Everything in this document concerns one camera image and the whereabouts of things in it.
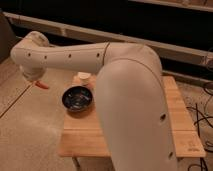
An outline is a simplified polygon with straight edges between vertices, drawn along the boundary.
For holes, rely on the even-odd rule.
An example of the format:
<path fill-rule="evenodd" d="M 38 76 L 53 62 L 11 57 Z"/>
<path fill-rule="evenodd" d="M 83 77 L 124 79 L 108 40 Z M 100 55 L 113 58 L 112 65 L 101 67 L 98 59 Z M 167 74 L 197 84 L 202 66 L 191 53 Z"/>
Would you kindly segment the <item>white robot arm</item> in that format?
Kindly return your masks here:
<path fill-rule="evenodd" d="M 157 53 L 138 43 L 55 46 L 32 31 L 10 52 L 23 76 L 47 68 L 96 75 L 94 101 L 116 171 L 177 171 L 177 158 Z"/>

